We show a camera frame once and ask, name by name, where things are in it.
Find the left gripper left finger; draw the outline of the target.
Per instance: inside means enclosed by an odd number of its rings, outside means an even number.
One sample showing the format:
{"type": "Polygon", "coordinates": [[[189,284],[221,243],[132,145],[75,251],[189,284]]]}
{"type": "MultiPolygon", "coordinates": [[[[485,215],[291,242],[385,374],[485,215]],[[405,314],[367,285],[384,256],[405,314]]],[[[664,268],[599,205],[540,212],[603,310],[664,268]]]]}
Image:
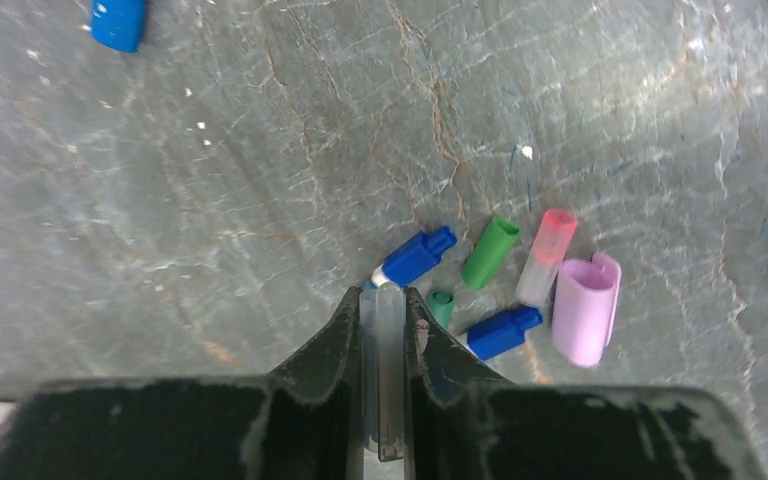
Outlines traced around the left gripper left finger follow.
{"type": "Polygon", "coordinates": [[[0,479],[359,479],[360,289],[257,376],[52,381],[0,426],[0,479]]]}

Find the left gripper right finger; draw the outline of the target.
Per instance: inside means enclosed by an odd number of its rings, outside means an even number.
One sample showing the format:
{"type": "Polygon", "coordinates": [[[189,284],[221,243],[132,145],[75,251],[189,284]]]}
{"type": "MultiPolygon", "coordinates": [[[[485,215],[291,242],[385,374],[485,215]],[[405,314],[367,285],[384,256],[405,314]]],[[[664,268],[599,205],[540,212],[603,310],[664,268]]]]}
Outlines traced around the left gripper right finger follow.
{"type": "Polygon", "coordinates": [[[706,390],[518,385],[407,288],[409,479],[762,479],[748,435],[706,390]]]}

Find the dark green marker cap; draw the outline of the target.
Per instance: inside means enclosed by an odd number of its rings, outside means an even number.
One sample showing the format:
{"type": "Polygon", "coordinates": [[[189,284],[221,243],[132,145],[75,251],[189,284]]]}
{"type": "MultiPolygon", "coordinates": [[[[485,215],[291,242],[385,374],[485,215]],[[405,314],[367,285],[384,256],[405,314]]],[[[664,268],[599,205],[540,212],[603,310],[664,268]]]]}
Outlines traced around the dark green marker cap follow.
{"type": "Polygon", "coordinates": [[[434,320],[447,330],[455,309],[454,293],[444,289],[431,290],[426,296],[426,304],[434,320]]]}

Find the clear pen cap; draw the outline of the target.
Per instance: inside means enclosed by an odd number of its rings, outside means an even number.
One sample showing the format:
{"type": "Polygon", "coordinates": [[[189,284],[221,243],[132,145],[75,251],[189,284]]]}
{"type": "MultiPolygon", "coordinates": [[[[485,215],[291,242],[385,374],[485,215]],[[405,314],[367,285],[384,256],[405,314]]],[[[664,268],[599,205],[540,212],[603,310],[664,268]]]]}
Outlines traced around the clear pen cap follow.
{"type": "Polygon", "coordinates": [[[381,462],[403,457],[406,297],[396,284],[359,296],[364,446],[381,462]]]}

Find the blue whiteboard marker cap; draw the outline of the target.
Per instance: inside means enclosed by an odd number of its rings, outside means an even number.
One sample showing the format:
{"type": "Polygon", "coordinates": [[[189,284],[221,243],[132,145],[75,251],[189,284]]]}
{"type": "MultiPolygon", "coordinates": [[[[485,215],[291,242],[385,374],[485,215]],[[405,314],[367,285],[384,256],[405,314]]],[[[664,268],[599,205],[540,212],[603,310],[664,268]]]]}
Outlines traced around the blue whiteboard marker cap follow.
{"type": "Polygon", "coordinates": [[[432,233],[420,231],[385,257],[371,274],[370,284],[378,288],[387,283],[408,286],[441,263],[457,237],[448,226],[432,233]]]}

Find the pink highlighter cap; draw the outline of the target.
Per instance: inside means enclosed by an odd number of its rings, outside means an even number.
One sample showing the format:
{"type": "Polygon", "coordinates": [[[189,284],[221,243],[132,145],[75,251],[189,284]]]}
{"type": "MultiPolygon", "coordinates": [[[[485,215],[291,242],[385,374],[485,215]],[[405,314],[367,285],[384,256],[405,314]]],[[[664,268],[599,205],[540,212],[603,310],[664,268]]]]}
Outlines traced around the pink highlighter cap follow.
{"type": "Polygon", "coordinates": [[[551,321],[555,348],[572,364],[599,363],[614,326],[622,269],[604,252],[562,262],[551,321]]]}

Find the small pink pen cap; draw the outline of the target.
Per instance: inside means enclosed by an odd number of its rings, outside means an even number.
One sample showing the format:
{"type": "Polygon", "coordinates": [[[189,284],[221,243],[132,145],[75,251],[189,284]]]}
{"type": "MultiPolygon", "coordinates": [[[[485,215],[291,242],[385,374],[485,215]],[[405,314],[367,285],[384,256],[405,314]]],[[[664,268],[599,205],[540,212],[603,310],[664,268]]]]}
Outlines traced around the small pink pen cap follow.
{"type": "Polygon", "coordinates": [[[545,212],[517,284],[519,303],[545,304],[577,225],[576,216],[569,211],[553,208],[545,212]]]}

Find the blue cap white marker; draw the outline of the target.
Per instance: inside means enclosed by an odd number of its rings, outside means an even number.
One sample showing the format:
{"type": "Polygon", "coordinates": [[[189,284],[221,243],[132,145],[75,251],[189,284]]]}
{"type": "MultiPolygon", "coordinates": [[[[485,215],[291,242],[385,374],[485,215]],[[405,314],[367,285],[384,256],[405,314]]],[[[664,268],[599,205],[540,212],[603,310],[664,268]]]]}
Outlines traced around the blue cap white marker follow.
{"type": "Polygon", "coordinates": [[[99,44],[123,53],[139,49],[147,18],[147,0],[93,0],[90,34],[99,44]]]}

